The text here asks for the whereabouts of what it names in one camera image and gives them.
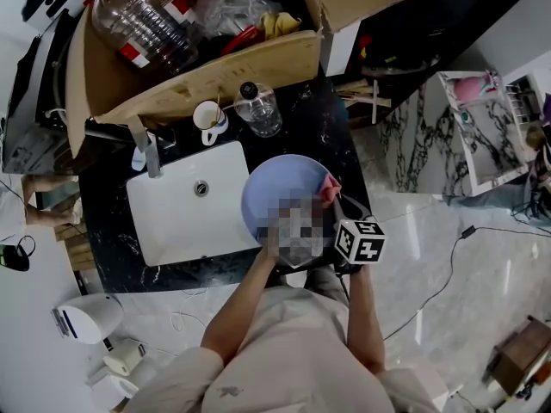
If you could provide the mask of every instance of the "clear plastic bottle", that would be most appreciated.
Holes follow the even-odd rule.
[[[177,75],[199,56],[201,34],[185,0],[95,0],[92,23],[139,68],[162,67]]]
[[[233,107],[257,136],[269,138],[281,130],[283,123],[275,98],[274,90],[267,85],[243,83]]]

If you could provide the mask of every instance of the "kitchen counter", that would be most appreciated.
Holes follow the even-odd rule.
[[[273,138],[259,138],[228,109],[228,130],[216,145],[238,140],[249,172],[281,154],[296,153],[320,161],[343,185],[343,193],[369,208],[368,194],[348,127],[344,104],[324,77],[276,91],[283,127]],[[189,118],[174,127],[177,146],[159,149],[161,164],[206,147]],[[145,265],[127,198],[126,182],[133,148],[123,149],[80,176],[84,219],[103,287],[108,293],[142,293],[212,287],[240,282],[259,249],[179,262]]]

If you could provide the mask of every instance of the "pink cloth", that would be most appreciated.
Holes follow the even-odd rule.
[[[341,192],[341,184],[331,174],[327,173],[319,189],[319,195],[323,201],[323,208],[331,206],[337,194]]]
[[[460,102],[472,102],[492,89],[492,81],[487,74],[483,77],[466,77],[455,80],[454,89]]]

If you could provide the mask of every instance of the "red label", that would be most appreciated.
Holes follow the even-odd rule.
[[[181,14],[185,14],[189,10],[188,2],[185,0],[172,0],[171,3],[176,6],[176,9],[178,9]]]
[[[130,61],[134,61],[139,56],[139,52],[136,48],[129,43],[121,47],[121,54]]]

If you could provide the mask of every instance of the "plastic bag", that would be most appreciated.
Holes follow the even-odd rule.
[[[197,0],[195,13],[208,38],[241,34],[249,26],[260,26],[264,14],[282,11],[270,0]]]

